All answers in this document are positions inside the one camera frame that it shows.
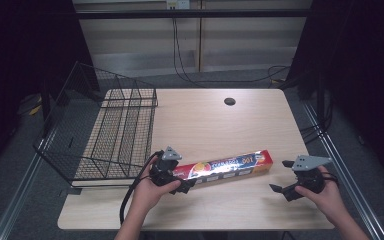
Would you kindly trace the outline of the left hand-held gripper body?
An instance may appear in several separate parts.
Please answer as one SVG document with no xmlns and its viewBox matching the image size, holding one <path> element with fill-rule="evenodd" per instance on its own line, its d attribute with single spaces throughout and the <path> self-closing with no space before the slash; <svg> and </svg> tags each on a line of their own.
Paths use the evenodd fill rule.
<svg viewBox="0 0 384 240">
<path fill-rule="evenodd" d="M 173 170 L 177 167 L 181 159 L 182 156 L 171 146 L 167 146 L 165 150 L 156 152 L 149 174 L 151 181 L 157 186 L 164 186 L 176 181 L 177 177 L 173 174 Z"/>
</svg>

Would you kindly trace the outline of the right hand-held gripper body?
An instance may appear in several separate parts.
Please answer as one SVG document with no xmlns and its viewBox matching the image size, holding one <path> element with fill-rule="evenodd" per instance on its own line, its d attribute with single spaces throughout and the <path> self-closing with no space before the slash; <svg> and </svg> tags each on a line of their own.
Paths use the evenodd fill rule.
<svg viewBox="0 0 384 240">
<path fill-rule="evenodd" d="M 329 157 L 299 155 L 292 165 L 292 171 L 297 176 L 297 184 L 314 193 L 320 193 L 324 189 L 325 183 L 318 167 L 331 162 L 332 159 Z"/>
</svg>

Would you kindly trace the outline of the long red wrap box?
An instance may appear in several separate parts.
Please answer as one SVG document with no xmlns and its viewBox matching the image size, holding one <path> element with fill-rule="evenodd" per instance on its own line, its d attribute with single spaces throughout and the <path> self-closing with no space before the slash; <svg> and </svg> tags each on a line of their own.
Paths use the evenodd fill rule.
<svg viewBox="0 0 384 240">
<path fill-rule="evenodd" d="M 177 166 L 173 175 L 182 180 L 202 184 L 231 177 L 268 172 L 273 160 L 267 150 L 256 151 L 235 157 Z"/>
</svg>

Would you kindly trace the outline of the person's right hand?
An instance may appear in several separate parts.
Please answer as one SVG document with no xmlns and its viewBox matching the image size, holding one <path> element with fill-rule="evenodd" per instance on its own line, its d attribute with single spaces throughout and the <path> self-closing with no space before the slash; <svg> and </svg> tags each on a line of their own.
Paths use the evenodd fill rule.
<svg viewBox="0 0 384 240">
<path fill-rule="evenodd" d="M 296 186 L 295 191 L 315 203 L 333 225 L 338 226 L 344 222 L 348 212 L 338 185 L 333 180 L 326 180 L 325 188 L 320 193 L 314 193 L 303 186 Z"/>
</svg>

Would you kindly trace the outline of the person's left hand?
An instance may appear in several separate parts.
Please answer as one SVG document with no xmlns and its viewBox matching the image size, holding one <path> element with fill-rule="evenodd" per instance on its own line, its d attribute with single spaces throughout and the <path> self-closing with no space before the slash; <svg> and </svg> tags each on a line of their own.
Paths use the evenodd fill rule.
<svg viewBox="0 0 384 240">
<path fill-rule="evenodd" d="M 136 186 L 128 213 L 146 215 L 161 199 L 161 197 L 176 190 L 181 182 L 175 180 L 163 186 L 155 185 L 149 177 L 150 168 L 140 176 L 140 182 Z"/>
</svg>

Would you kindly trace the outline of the black curtain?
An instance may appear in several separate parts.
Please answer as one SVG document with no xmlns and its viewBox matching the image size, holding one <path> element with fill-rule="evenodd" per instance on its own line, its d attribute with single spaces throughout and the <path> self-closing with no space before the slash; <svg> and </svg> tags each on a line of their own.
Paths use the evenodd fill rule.
<svg viewBox="0 0 384 240">
<path fill-rule="evenodd" d="M 312 0 L 288 80 L 322 79 L 384 168 L 384 0 Z"/>
<path fill-rule="evenodd" d="M 91 56 L 74 0 L 0 0 L 0 151 L 24 97 L 56 97 L 75 62 Z"/>
</svg>

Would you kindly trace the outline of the black horizontal bar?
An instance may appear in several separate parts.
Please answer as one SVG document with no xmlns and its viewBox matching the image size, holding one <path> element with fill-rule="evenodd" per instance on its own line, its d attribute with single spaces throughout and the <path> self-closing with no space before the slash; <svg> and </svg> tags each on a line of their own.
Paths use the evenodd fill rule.
<svg viewBox="0 0 384 240">
<path fill-rule="evenodd" d="M 201 9 L 201 10 L 140 10 L 140 11 L 79 11 L 79 19 L 160 19 L 160 18 L 247 18 L 247 17 L 308 17 L 307 9 Z"/>
</svg>

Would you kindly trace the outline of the metal floor rail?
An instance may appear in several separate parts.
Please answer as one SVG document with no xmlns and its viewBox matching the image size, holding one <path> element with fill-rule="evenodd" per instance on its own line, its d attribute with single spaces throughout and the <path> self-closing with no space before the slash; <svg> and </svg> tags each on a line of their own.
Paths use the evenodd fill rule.
<svg viewBox="0 0 384 240">
<path fill-rule="evenodd" d="M 38 153 L 34 153 L 16 192 L 0 217 L 0 240 L 8 240 L 32 188 L 33 182 L 37 178 L 42 162 L 42 157 Z"/>
<path fill-rule="evenodd" d="M 316 110 L 309 103 L 305 103 L 303 107 L 312 124 L 312 127 L 316 130 L 317 136 L 320 139 L 322 145 L 324 146 L 325 151 L 332 158 L 333 165 L 339 175 L 339 178 L 345 185 L 345 188 L 358 213 L 360 214 L 360 217 L 362 218 L 362 221 L 366 226 L 367 230 L 369 231 L 372 239 L 384 240 L 384 229 L 378 217 L 369 205 L 368 201 L 365 199 L 362 191 L 360 190 L 356 181 L 351 175 L 351 172 L 346 166 L 342 156 L 337 150 L 330 135 L 326 130 L 323 130 L 321 128 L 321 124 L 317 120 Z"/>
</svg>

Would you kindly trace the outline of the white wall socket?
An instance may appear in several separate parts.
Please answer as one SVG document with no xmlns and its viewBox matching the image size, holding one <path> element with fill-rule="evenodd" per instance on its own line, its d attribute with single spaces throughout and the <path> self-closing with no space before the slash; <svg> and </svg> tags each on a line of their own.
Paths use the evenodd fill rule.
<svg viewBox="0 0 384 240">
<path fill-rule="evenodd" d="M 189 10 L 190 0 L 166 0 L 168 10 Z"/>
</svg>

